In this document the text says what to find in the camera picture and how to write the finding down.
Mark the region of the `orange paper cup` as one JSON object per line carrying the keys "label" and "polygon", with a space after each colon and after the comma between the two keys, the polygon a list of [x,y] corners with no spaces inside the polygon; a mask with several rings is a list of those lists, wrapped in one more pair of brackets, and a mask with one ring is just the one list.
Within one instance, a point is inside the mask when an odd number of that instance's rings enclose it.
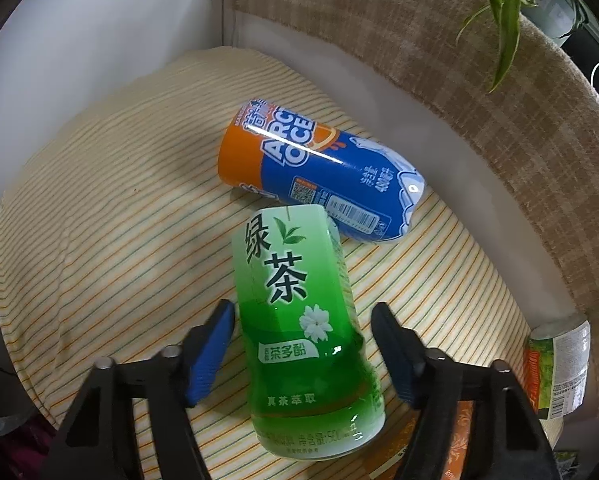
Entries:
{"label": "orange paper cup", "polygon": [[406,411],[362,453],[364,479],[461,479],[474,403],[459,401],[455,418]]}

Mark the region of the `green tea cup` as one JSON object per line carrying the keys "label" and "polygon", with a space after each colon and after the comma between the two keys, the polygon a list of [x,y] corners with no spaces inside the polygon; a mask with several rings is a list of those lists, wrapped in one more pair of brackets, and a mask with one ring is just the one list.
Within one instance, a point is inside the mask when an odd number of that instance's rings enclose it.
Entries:
{"label": "green tea cup", "polygon": [[384,401],[334,222],[319,205],[260,209],[232,250],[260,443],[291,460],[368,443],[384,425]]}

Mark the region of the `spider plant in pot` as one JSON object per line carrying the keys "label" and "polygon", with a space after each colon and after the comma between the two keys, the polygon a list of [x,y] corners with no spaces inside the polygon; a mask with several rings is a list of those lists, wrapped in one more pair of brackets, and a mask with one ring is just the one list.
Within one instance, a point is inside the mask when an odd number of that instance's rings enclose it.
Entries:
{"label": "spider plant in pot", "polygon": [[[569,29],[564,34],[559,36],[559,39],[569,38],[581,26],[589,23],[589,14],[585,9],[583,0],[567,1],[574,11],[575,16],[572,25],[569,26]],[[539,0],[487,0],[485,6],[482,6],[481,9],[476,10],[463,20],[457,32],[456,44],[459,44],[464,31],[486,12],[491,14],[493,22],[496,25],[498,32],[498,55],[496,70],[493,72],[493,80],[488,90],[489,93],[493,93],[500,86],[513,64],[517,49],[519,49],[522,11],[538,7]]]}

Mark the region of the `plaid bench cushion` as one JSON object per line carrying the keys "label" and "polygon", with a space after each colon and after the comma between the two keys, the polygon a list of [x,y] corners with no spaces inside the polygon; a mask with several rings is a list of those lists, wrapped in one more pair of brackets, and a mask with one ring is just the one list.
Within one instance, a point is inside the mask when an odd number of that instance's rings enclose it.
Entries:
{"label": "plaid bench cushion", "polygon": [[531,24],[495,90],[497,32],[461,20],[486,0],[229,0],[358,58],[444,119],[505,185],[592,328],[599,405],[599,96]]}

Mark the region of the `green white label cup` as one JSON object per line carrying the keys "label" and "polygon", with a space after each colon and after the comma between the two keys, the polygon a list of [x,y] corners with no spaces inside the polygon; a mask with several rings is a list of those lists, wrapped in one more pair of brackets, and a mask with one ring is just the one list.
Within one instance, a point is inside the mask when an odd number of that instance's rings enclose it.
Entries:
{"label": "green white label cup", "polygon": [[562,418],[584,402],[590,323],[581,313],[534,328],[524,348],[524,388],[539,419]]}

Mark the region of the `striped table cloth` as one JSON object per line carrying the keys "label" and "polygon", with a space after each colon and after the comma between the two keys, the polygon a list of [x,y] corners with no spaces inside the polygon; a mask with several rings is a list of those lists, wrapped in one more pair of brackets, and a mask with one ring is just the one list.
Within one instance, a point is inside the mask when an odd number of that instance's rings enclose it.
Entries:
{"label": "striped table cloth", "polygon": [[[270,56],[192,52],[86,110],[0,200],[0,324],[26,391],[60,422],[90,364],[184,336],[234,293],[230,237],[263,199],[217,176],[220,137],[264,96],[346,127],[322,91]],[[515,370],[529,328],[455,214],[427,193],[402,242],[346,242],[362,322],[378,301],[461,362]]]}

